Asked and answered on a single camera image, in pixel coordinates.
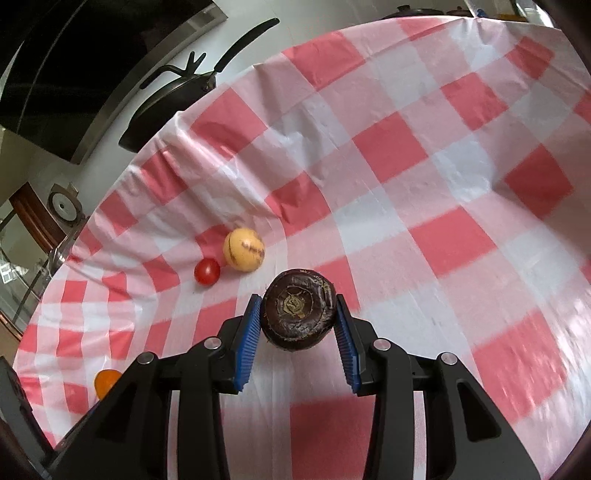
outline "wooden frame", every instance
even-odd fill
[[[0,324],[4,325],[4,328],[10,333],[17,341],[22,340],[22,333],[12,324],[8,317],[0,310]]]
[[[46,254],[66,237],[29,182],[10,197],[10,203],[22,224]]]

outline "red square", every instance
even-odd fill
[[[591,92],[585,92],[574,112],[591,124]]]
[[[306,172],[272,192],[265,203],[281,220],[285,236],[294,235],[330,214],[326,199]]]
[[[109,330],[109,347],[113,360],[125,360],[127,358],[133,337],[132,330]]]
[[[352,312],[359,311],[359,299],[347,257],[337,258],[332,262],[315,267],[314,270],[328,278],[335,285],[337,293],[343,294],[349,310]]]
[[[428,156],[399,113],[372,125],[357,135],[353,142],[380,183],[395,177]]]
[[[178,274],[162,255],[144,263],[144,268],[152,279],[156,292],[169,290],[180,284]]]
[[[88,254],[90,256],[97,253],[101,248],[103,248],[103,244],[99,242],[97,237],[90,231],[88,226],[82,229],[80,236],[78,237],[77,244],[82,242],[86,248],[88,249]]]
[[[550,65],[554,52],[529,37],[523,37],[505,57],[527,75],[538,80]]]
[[[208,337],[216,336],[222,323],[235,316],[236,297],[209,307],[202,307],[197,317],[193,344],[195,345]]]
[[[177,160],[168,151],[157,151],[141,166],[144,185],[166,205],[189,187],[180,175]]]
[[[22,335],[21,343],[18,345],[19,350],[37,353],[37,330],[38,327],[35,323],[29,323]]]
[[[66,263],[82,263],[83,258],[79,255],[80,252],[74,253],[74,248],[70,251],[70,255],[66,258]]]
[[[127,292],[127,275],[125,272],[104,276],[102,280],[103,285],[109,289],[109,298],[107,301],[125,301],[131,299],[131,295]]]
[[[543,145],[510,171],[505,182],[538,218],[547,216],[573,192],[568,178]]]
[[[405,17],[398,18],[398,25],[402,28],[410,41],[425,37],[445,28],[445,23],[441,18],[436,17]]]
[[[515,423],[564,384],[556,340],[539,310],[473,353],[486,392]]]
[[[60,328],[60,339],[57,343],[57,356],[82,358],[83,332],[74,332]]]
[[[71,413],[84,415],[88,411],[88,389],[82,385],[64,383],[66,404]]]
[[[341,32],[327,33],[288,48],[283,53],[316,90],[321,90],[365,62]]]
[[[64,293],[61,296],[62,303],[82,303],[86,293],[86,284],[84,280],[66,280]]]
[[[170,320],[166,320],[165,322],[154,323],[150,326],[150,331],[148,332],[148,338],[144,347],[145,352],[155,353],[159,357],[162,356],[162,352],[164,352],[164,344],[166,343],[166,337],[170,328],[170,322]]]
[[[39,377],[18,377],[21,381],[22,389],[27,395],[27,400],[31,405],[43,405],[43,395],[41,390],[41,380]]]
[[[195,241],[201,248],[203,258],[215,258],[220,265],[225,265],[222,247],[229,233],[230,229],[226,225],[216,225],[197,235]]]
[[[496,248],[462,207],[412,228],[410,234],[438,277]]]
[[[266,129],[262,120],[231,88],[221,94],[191,126],[195,134],[226,160]]]
[[[121,235],[138,222],[117,191],[111,193],[101,202],[99,212],[102,212],[111,223],[116,236]]]
[[[441,91],[472,131],[508,109],[506,103],[474,72],[441,87]]]
[[[374,416],[372,397],[290,407],[293,480],[361,478]]]
[[[588,258],[585,265],[582,266],[581,273],[585,276],[587,281],[591,283],[591,258]]]

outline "kitchen appliance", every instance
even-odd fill
[[[221,73],[238,53],[278,23],[278,18],[271,18],[248,31],[230,47],[212,72],[195,73],[206,55],[203,53],[195,61],[195,52],[189,55],[184,70],[174,65],[163,65],[158,68],[140,88],[146,88],[163,72],[173,72],[179,77],[153,93],[137,109],[129,121],[127,130],[121,136],[119,145],[132,152],[139,152],[176,112],[187,109],[213,90],[216,87],[216,75]]]

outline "orange cherry tomato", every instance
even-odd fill
[[[102,400],[107,396],[109,390],[113,388],[113,385],[121,378],[122,373],[117,370],[101,370],[96,374],[95,377],[95,390],[96,396],[99,400]]]
[[[204,258],[195,267],[195,280],[206,287],[220,278],[220,264],[213,258]]]

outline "pan handle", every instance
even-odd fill
[[[164,73],[164,72],[173,72],[173,73],[176,73],[179,77],[189,78],[191,75],[193,75],[195,73],[195,70],[197,70],[197,68],[199,68],[199,66],[201,65],[201,62],[205,58],[205,55],[206,54],[202,53],[201,56],[197,59],[197,61],[195,61],[195,52],[192,51],[189,54],[189,59],[187,60],[187,66],[185,67],[184,70],[181,70],[180,68],[176,67],[175,65],[162,65],[161,67],[158,67],[156,70],[154,70],[150,74],[150,76],[142,82],[142,84],[139,86],[139,88],[141,88],[142,90],[145,89],[150,83],[152,83],[156,78],[158,78],[161,73]]]
[[[228,63],[238,55],[243,49],[245,49],[250,43],[255,41],[258,37],[263,35],[267,30],[274,27],[279,23],[278,18],[271,18],[266,22],[263,22],[260,25],[257,25],[252,30],[246,32],[243,36],[241,36],[234,45],[230,47],[230,49],[224,54],[224,56],[220,59],[216,66],[213,68],[214,72],[220,73]]]

